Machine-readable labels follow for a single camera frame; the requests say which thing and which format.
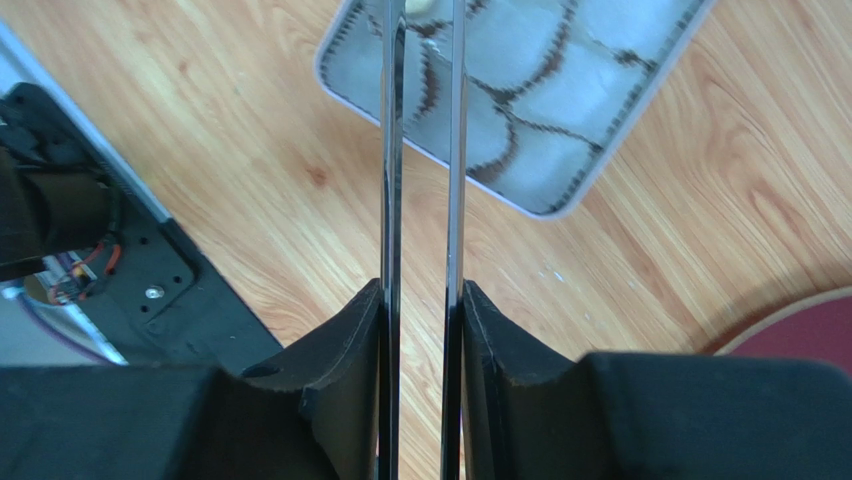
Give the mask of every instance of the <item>bolt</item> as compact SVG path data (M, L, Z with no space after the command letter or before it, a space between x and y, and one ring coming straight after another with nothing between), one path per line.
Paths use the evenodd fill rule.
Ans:
M163 295L166 294L166 291L163 290L163 287L159 285L151 285L145 290L145 296L150 298L151 300L156 300L158 298L163 298Z

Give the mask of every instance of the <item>cable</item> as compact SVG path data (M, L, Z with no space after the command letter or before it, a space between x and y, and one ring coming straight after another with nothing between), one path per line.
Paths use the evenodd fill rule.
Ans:
M112 255L110 255L107 266L104 268L105 275L112 275L115 273L115 264L118 263L119 258L121 258L121 245L116 243L112 246Z

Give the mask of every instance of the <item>wire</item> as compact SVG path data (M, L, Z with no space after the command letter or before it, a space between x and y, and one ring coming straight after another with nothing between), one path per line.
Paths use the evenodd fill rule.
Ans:
M65 303L63 301L60 301L59 299L59 287L66 281L70 280L76 280L77 286L80 287L81 283L79 281L79 278L82 277L84 273L82 267L98 258L98 256L104 251L104 249L104 242L98 242L97 246L95 246L95 249L92 250L92 253L90 253L85 259L76 262L71 259L71 255L69 255L68 253L60 253L56 255L56 259L59 262L60 266L62 266L62 269L65 270L65 274L59 277L59 279L57 279L56 282L51 285L48 291L47 298L51 304L61 306ZM112 246L112 254L110 255L109 260L107 261L106 267L104 268L104 275L113 275L115 273L115 266L120 258L121 245L116 243ZM95 285L97 283L97 280L92 280L85 287L82 287L80 293L77 294L77 299L80 301L86 300L89 297L89 293L95 288ZM65 294L65 300L70 300L70 295L67 292L61 293Z
M112 246L112 255L110 255L107 266L104 268L105 275L112 275L115 273L115 264L118 263L119 258L121 258L121 245L116 243Z
M100 255L101 252L103 252L103 251L104 251L104 242L98 242L98 245L95 247L94 250L92 250L92 253L90 253L88 257L86 257L84 260L81 260L79 262L74 262L72 267L79 267L80 265L89 264L89 262L98 258L98 255Z

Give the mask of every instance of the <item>red mat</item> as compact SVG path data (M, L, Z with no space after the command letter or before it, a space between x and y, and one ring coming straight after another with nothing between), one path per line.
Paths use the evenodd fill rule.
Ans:
M852 375L852 288L796 302L761 320L716 354L822 360Z

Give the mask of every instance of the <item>tray rim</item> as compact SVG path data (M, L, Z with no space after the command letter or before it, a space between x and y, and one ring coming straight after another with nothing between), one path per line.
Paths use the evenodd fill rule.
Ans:
M362 110L357 105L353 104L349 100L346 100L338 93L331 90L331 87L323 81L322 78L322 59L328 52L329 47L331 47L331 43L334 39L334 34L343 26L343 22L346 19L346 14L352 9L353 4L357 1L361 0L343 0L340 6L337 8L337 11L334 13L334 18L332 19L331 24L326 29L323 34L323 38L317 46L316 54L314 54L314 78L317 83L320 85L322 90L328 94L331 98L337 100L337 102L343 104L349 110L355 112L368 122L376 125L377 127L381 127L379 120L373 118L372 115ZM624 119L621 122L621 125L618 127L618 130L612 136L612 139L609 141L606 148L600 153L598 160L592 165L589 171L586 173L583 180L574 190L571 198L559 209L545 214L534 213L531 212L524 207L512 202L508 198L498 194L492 188L488 187L482 182L479 182L475 178L472 178L470 175L467 175L467 181L476 185L484 192L488 193L492 197L496 198L500 202L508 205L509 207L517 210L518 212L524 214L527 217L536 219L536 220L559 220L564 217L567 217L574 209L576 209L586 194L589 193L589 190L594 185L595 181L598 177L603 173L604 168L612 161L612 158L615 156L618 149L621 147L621 144L627 139L627 136L636 126L636 123L642 117L642 114L648 108L648 105L651 104L651 101L657 95L660 87L663 82L669 76L671 71L674 69L677 62L680 60L680 57L686 51L686 48L692 43L692 37L695 36L695 33L698 29L704 24L704 21L707 18L707 15L710 13L710 10L716 4L717 0L703 0L701 6L695 12L692 19L687 24L686 28L683 30L683 34L677 40L677 42L672 46L671 51L663 60L663 62L659 65L659 67L654 72L651 79L648 81L647 86L642 91L642 95L636 100L636 103L630 109L630 111L625 115ZM411 141L407 136L403 135L402 139L403 143L414 149L415 151L423 154L426 158L434 161L435 163L443 166L446 169L449 169L449 164L445 163L443 160L435 157L424 148L420 147L413 141Z

